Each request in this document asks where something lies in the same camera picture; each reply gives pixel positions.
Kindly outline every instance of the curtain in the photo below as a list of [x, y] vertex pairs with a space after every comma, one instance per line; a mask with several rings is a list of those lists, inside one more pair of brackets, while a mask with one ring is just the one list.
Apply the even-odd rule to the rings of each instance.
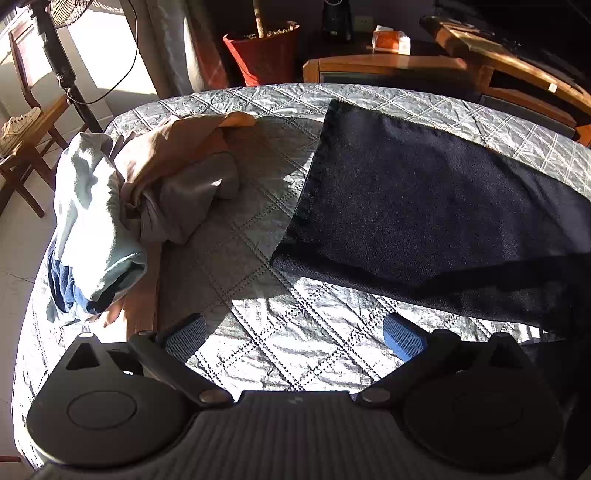
[[160, 98], [229, 86], [203, 0], [132, 0], [121, 6]]

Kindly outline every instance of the fan cord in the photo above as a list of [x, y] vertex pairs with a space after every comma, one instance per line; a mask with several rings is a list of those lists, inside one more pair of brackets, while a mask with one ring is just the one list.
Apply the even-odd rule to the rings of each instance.
[[96, 100], [92, 100], [91, 102], [81, 102], [79, 100], [75, 100], [70, 96], [70, 92], [69, 89], [66, 90], [66, 95], [68, 97], [68, 100], [70, 100], [71, 102], [77, 103], [78, 105], [92, 105], [93, 103], [96, 102], [100, 102], [103, 98], [105, 98], [108, 94], [110, 94], [113, 90], [115, 90], [119, 84], [121, 82], [123, 82], [123, 80], [125, 80], [127, 78], [127, 75], [129, 75], [131, 73], [131, 70], [133, 70], [134, 66], [135, 66], [135, 62], [138, 59], [138, 52], [139, 52], [139, 45], [138, 45], [138, 13], [135, 11], [135, 7], [133, 5], [133, 3], [131, 2], [131, 0], [127, 0], [129, 3], [129, 6], [131, 7], [131, 9], [134, 11], [134, 17], [135, 17], [135, 56], [134, 56], [134, 61], [131, 64], [131, 67], [129, 68], [129, 70], [127, 71], [127, 73], [125, 75], [123, 75], [123, 78], [118, 81], [117, 83], [115, 83], [115, 85], [113, 85], [112, 88], [110, 88], [106, 93], [104, 93], [103, 95], [101, 95], [100, 97], [98, 97]]

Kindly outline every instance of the fan stand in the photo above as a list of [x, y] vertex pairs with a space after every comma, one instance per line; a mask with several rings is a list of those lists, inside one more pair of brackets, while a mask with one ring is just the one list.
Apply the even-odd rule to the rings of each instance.
[[[66, 56], [60, 38], [57, 36], [57, 31], [51, 21], [51, 17], [49, 16], [49, 13], [47, 13], [46, 8], [48, 6], [49, 0], [35, 0], [29, 5], [33, 18], [37, 22], [39, 36], [43, 40], [43, 50], [45, 51], [51, 69], [56, 74], [60, 87], [63, 88], [72, 99], [77, 102], [84, 102], [84, 98], [75, 83], [76, 74], [72, 69], [70, 60], [68, 60], [68, 57]], [[76, 102], [71, 103], [78, 111], [82, 120], [88, 125], [88, 129], [91, 132], [101, 133], [103, 131], [88, 105]]]

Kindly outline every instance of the black speaker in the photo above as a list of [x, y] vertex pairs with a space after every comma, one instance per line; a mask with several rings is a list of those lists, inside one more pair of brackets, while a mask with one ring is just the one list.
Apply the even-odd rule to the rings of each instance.
[[348, 42], [353, 38], [349, 0], [324, 0], [322, 36], [338, 42]]

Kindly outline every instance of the blue gripper pad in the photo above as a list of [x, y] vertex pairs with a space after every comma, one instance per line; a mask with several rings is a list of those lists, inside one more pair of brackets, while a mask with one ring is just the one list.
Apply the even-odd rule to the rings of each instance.
[[386, 345], [403, 362], [408, 362], [427, 347], [430, 334], [396, 312], [384, 317], [383, 328]]

